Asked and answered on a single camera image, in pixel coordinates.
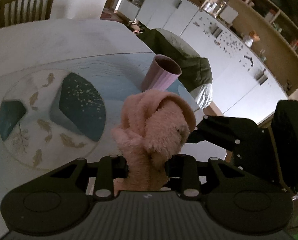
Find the pink ribbed cup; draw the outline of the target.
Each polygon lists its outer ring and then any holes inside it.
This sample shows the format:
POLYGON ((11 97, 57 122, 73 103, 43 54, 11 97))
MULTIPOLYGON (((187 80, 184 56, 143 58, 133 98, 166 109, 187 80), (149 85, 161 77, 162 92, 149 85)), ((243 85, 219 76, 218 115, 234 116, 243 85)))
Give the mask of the pink ribbed cup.
POLYGON ((165 55, 155 55, 149 70, 141 84, 142 91, 157 89, 167 90, 181 75, 182 69, 171 58, 165 55))

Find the pink fluffy towel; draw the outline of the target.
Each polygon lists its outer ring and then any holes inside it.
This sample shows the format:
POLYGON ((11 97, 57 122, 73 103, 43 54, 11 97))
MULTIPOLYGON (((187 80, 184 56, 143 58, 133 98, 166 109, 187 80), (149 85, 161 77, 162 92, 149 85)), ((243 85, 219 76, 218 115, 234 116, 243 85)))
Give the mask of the pink fluffy towel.
POLYGON ((128 96, 121 123, 111 136, 128 164, 127 178, 116 178, 114 190, 158 191, 168 181, 165 162, 176 155, 196 127, 190 105, 177 94, 150 89, 128 96))

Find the green padded chair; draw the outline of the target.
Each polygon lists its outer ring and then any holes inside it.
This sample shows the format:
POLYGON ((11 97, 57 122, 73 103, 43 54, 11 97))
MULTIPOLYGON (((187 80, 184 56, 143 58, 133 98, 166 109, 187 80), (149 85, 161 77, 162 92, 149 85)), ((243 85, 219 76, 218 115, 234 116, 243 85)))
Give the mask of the green padded chair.
POLYGON ((200 109, 212 102, 212 71, 209 60, 201 57, 187 42, 165 29, 146 30, 138 35, 155 54, 167 56, 182 69, 179 81, 200 109))

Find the brown wooden door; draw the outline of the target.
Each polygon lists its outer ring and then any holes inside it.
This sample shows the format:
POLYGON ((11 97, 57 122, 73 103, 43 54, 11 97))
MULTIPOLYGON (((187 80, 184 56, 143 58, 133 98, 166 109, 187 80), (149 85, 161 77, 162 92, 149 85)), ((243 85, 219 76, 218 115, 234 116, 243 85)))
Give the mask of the brown wooden door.
POLYGON ((123 18, 117 14, 118 2, 119 0, 106 0, 100 19, 123 23, 123 18))

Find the brown wooden chair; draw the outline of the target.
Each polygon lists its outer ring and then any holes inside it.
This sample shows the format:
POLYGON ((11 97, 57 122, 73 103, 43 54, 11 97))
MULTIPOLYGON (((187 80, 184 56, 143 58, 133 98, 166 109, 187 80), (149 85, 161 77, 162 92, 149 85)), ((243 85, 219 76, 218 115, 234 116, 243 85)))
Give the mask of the brown wooden chair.
POLYGON ((0 27, 50 19, 54 0, 0 0, 0 27))

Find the white cabinet with stickers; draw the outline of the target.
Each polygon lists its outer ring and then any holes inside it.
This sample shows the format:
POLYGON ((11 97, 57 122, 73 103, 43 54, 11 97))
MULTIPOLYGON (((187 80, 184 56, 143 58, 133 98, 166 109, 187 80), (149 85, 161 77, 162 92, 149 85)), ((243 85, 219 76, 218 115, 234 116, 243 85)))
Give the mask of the white cabinet with stickers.
POLYGON ((269 68, 220 20, 189 0, 119 0, 116 10, 148 29, 168 30, 209 60, 213 102, 225 116, 257 124, 288 97, 269 68))

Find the round fish pattern placemat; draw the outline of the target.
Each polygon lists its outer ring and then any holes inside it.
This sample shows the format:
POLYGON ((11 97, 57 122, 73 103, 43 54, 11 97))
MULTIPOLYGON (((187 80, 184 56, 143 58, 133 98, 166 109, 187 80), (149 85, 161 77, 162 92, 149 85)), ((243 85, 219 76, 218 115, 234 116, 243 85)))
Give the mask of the round fish pattern placemat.
POLYGON ((39 170, 87 157, 105 129, 102 96, 84 77, 67 70, 26 75, 5 94, 0 135, 10 155, 39 170))

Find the wooden wall shelf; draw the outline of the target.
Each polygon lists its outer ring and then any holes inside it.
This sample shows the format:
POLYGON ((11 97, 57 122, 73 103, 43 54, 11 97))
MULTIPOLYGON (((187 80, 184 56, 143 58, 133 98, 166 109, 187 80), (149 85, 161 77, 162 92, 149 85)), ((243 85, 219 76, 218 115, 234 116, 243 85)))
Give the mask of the wooden wall shelf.
POLYGON ((298 25, 273 0, 228 0, 228 6, 238 13, 231 26, 240 35, 257 33, 260 40, 252 50, 266 60, 288 96, 298 100, 298 25))

